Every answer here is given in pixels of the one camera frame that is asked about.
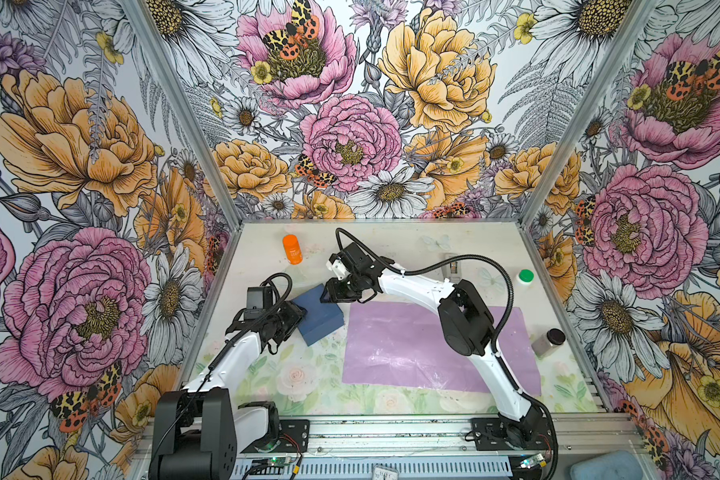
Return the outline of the dark blue gift box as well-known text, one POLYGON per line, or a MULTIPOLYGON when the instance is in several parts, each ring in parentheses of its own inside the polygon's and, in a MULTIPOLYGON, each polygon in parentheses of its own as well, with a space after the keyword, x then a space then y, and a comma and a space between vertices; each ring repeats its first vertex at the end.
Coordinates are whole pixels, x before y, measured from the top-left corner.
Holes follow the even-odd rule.
POLYGON ((336 303, 322 301, 324 286, 318 285, 302 293, 292 302, 306 310, 297 328, 307 346, 318 343, 344 326, 344 314, 336 303))

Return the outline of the purple wrapping paper sheet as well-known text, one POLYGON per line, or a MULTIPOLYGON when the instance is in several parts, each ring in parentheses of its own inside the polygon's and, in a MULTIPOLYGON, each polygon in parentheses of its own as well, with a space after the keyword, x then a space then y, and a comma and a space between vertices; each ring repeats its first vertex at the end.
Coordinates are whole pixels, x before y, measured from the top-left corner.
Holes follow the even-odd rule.
POLYGON ((447 345, 435 313, 389 301, 349 307, 342 382, 489 391, 471 361, 447 345))

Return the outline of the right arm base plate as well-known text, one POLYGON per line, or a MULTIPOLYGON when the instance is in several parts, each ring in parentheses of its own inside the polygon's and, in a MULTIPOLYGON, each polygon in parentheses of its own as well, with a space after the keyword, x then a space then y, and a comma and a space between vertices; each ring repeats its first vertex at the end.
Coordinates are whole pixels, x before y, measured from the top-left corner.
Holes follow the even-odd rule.
POLYGON ((470 429, 463 436, 478 451, 544 451, 557 447, 545 419, 536 423, 515 422, 501 416, 470 420, 470 429))

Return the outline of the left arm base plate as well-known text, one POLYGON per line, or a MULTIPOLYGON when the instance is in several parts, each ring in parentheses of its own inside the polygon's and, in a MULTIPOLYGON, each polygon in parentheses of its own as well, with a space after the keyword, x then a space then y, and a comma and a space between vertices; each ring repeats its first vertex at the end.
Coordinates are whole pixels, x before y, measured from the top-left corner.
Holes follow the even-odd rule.
POLYGON ((309 445, 311 422, 305 419, 286 419, 280 421, 277 439, 257 440, 243 450, 245 454, 306 453, 309 445))

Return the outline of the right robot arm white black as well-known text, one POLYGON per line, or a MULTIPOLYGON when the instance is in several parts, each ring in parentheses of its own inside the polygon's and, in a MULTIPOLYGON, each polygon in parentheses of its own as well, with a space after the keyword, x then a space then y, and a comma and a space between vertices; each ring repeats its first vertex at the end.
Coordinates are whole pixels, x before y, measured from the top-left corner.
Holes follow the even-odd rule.
POLYGON ((400 297, 437 314, 447 345, 471 361, 494 398, 500 419, 498 437, 523 446, 538 435, 555 436, 549 409, 521 387, 500 349, 498 338, 508 323, 514 291, 506 270, 496 261, 463 254, 407 270, 361 242, 353 242, 332 254, 327 268, 332 277, 324 285, 323 303, 365 303, 363 295, 370 292, 372 296, 400 297), (451 262, 469 260, 494 267, 507 284, 506 306, 499 321, 470 281, 453 283, 427 276, 451 262))

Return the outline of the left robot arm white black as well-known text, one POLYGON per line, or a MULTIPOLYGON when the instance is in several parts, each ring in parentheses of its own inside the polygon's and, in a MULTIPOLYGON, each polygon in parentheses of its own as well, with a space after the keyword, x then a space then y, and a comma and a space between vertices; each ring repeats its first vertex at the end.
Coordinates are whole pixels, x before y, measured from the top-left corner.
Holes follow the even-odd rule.
POLYGON ((229 479, 238 455, 249 447, 302 450, 283 430, 274 403, 236 407, 232 396, 250 366, 288 340, 306 314, 291 301, 236 313, 223 347, 207 367, 158 401, 149 479, 229 479))

